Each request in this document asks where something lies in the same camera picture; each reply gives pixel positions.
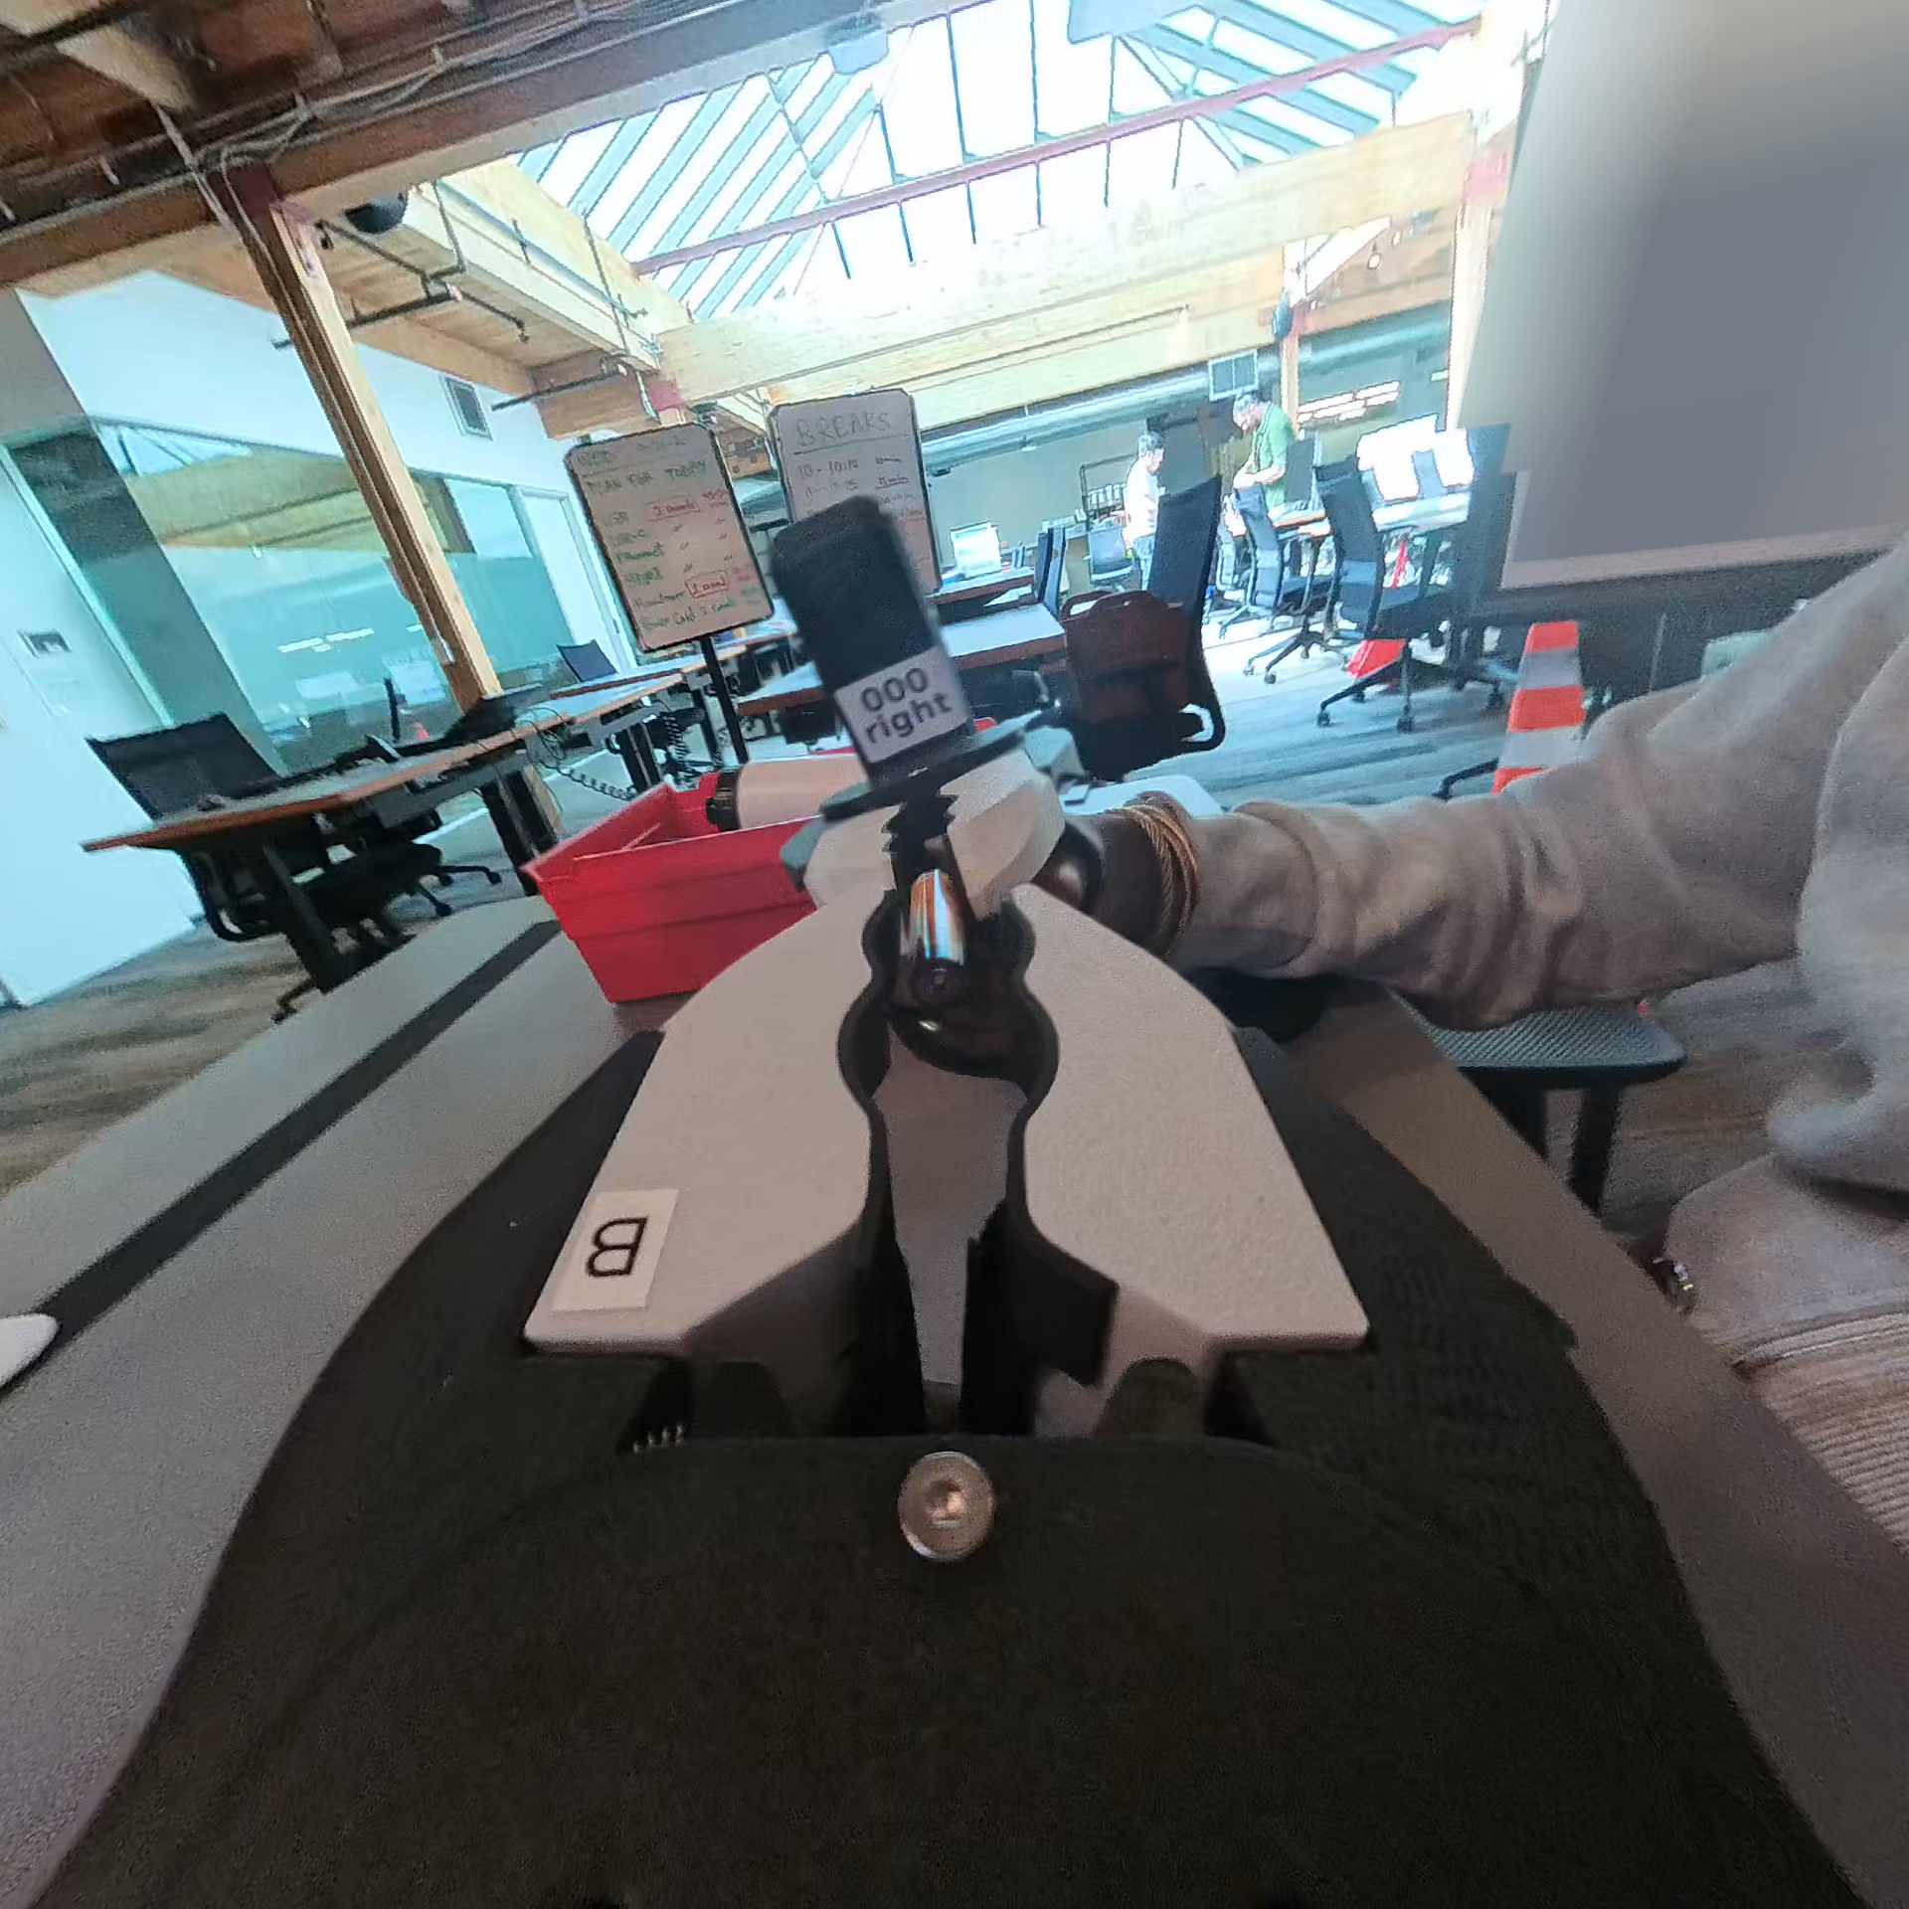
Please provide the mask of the copper black battery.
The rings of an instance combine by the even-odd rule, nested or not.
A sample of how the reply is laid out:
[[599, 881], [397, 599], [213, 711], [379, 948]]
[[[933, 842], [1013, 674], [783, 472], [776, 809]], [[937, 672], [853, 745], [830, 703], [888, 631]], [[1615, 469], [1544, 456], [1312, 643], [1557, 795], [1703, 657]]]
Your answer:
[[901, 904], [893, 1000], [920, 1023], [940, 1023], [971, 1000], [976, 965], [971, 920], [958, 883], [929, 866], [908, 884]]

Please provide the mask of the brown chair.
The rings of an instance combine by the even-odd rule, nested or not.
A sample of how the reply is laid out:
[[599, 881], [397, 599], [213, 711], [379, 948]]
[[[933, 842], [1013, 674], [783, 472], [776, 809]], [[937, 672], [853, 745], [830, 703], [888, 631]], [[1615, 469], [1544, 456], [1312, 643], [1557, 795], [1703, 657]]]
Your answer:
[[1060, 720], [1087, 776], [1120, 782], [1228, 737], [1203, 615], [1145, 590], [1087, 591], [1060, 609]]

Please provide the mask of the white bottle black cap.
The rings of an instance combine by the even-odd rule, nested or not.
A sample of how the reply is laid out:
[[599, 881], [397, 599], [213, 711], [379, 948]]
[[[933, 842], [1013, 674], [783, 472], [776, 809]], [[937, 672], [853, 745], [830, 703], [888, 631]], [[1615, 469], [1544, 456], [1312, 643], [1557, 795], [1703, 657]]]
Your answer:
[[864, 777], [860, 760], [844, 753], [753, 760], [704, 777], [704, 818], [718, 833], [804, 824]]

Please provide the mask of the orange traffic cone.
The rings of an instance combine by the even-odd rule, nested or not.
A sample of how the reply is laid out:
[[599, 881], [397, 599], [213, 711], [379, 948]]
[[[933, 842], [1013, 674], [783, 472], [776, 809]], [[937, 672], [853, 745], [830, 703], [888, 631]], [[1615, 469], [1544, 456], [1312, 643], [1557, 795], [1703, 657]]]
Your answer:
[[1518, 661], [1491, 794], [1571, 760], [1583, 732], [1582, 631], [1574, 620], [1532, 625]]

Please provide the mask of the black office chair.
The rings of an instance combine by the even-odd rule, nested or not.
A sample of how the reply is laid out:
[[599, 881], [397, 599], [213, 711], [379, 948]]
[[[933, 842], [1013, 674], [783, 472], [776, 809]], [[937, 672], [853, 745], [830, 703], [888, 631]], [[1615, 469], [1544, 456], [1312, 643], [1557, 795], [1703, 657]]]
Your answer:
[[228, 944], [282, 941], [319, 991], [402, 948], [390, 904], [429, 899], [444, 859], [402, 829], [471, 784], [499, 744], [370, 753], [343, 768], [223, 789], [251, 744], [228, 718], [94, 744], [94, 756], [151, 814], [82, 852], [170, 852], [210, 932]]
[[1493, 515], [1504, 492], [1498, 478], [1474, 481], [1463, 515], [1450, 522], [1403, 525], [1383, 532], [1354, 458], [1316, 472], [1321, 503], [1335, 544], [1335, 608], [1360, 641], [1394, 641], [1397, 657], [1348, 689], [1330, 694], [1319, 728], [1348, 701], [1362, 703], [1374, 686], [1399, 691], [1397, 732], [1415, 728], [1421, 686], [1487, 685], [1487, 710], [1503, 710], [1503, 666], [1480, 659], [1474, 639], [1487, 631], [1480, 615]]

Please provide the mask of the person's grey hooded jacket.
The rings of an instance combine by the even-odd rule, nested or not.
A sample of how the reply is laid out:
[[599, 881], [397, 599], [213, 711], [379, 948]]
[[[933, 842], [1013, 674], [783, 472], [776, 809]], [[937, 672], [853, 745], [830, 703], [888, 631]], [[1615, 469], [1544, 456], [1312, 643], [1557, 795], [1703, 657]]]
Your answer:
[[1904, 952], [1797, 974], [1830, 1047], [1772, 1102], [1764, 1154], [1664, 1234], [1690, 1323], [1868, 1515], [1904, 1542]]

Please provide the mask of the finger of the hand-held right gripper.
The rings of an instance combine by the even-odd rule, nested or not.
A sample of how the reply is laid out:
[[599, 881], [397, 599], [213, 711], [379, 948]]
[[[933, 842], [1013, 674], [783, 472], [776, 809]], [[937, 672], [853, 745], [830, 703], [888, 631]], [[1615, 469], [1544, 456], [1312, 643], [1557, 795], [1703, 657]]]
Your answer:
[[895, 809], [853, 818], [810, 818], [781, 847], [781, 866], [811, 904], [860, 891], [893, 891], [891, 825]]
[[994, 757], [951, 782], [951, 865], [973, 920], [1032, 884], [1065, 833], [1060, 792], [1029, 757]]

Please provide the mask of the handwritten whiteboard on stand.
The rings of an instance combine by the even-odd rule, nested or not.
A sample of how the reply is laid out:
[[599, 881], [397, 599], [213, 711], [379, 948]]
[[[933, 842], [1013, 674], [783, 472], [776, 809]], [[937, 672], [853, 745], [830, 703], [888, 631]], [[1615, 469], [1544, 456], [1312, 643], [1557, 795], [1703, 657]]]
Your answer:
[[773, 595], [715, 437], [673, 423], [576, 443], [563, 472], [636, 648], [699, 656], [735, 760], [748, 764], [718, 641], [771, 619]]
[[944, 573], [907, 389], [781, 403], [771, 409], [771, 447], [790, 522], [873, 498], [891, 517], [922, 594], [938, 595]]

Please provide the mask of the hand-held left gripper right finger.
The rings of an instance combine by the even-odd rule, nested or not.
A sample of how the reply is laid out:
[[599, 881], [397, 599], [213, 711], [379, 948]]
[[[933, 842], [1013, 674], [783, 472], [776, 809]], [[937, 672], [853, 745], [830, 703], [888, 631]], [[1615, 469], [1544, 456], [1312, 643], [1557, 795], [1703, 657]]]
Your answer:
[[1013, 1154], [1036, 1412], [1099, 1415], [1151, 1359], [1210, 1394], [1236, 1353], [1362, 1349], [1368, 1315], [1226, 1015], [1044, 891], [1013, 911], [1053, 1060]]

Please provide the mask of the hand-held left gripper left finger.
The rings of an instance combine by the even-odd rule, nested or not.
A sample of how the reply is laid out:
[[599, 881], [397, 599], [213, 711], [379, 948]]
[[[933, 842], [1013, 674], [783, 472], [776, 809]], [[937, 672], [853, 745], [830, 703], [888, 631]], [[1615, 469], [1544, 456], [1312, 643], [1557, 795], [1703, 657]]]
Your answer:
[[828, 903], [669, 1022], [526, 1320], [530, 1349], [753, 1365], [790, 1409], [844, 1409], [876, 1182], [844, 1032], [873, 984], [880, 901]]

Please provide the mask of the person's right forearm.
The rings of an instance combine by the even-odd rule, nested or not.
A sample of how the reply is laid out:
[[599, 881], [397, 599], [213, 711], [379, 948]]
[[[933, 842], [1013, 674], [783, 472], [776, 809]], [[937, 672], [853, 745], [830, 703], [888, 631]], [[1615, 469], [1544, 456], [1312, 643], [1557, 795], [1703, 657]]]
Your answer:
[[1190, 822], [1177, 958], [1360, 977], [1478, 1026], [1790, 958], [1897, 994], [1904, 641], [1897, 545], [1504, 795]]

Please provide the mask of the red plastic bin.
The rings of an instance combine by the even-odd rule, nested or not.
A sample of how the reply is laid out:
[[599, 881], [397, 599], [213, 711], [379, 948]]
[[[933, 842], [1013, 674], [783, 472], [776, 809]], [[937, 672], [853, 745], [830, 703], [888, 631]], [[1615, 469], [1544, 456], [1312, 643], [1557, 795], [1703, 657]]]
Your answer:
[[813, 910], [781, 865], [811, 818], [718, 827], [715, 792], [661, 782], [522, 868], [612, 1004], [690, 995]]

